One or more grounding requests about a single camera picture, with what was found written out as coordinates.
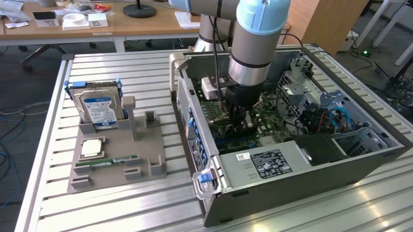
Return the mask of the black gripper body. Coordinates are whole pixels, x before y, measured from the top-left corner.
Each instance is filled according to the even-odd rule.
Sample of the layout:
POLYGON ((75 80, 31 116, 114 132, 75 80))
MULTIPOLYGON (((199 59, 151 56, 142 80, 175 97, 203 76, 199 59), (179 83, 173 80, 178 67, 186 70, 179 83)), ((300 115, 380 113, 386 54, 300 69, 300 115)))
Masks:
POLYGON ((237 84, 227 87, 226 100, 229 101, 229 105, 251 109, 259 100, 262 88, 262 84, 250 87, 237 84))

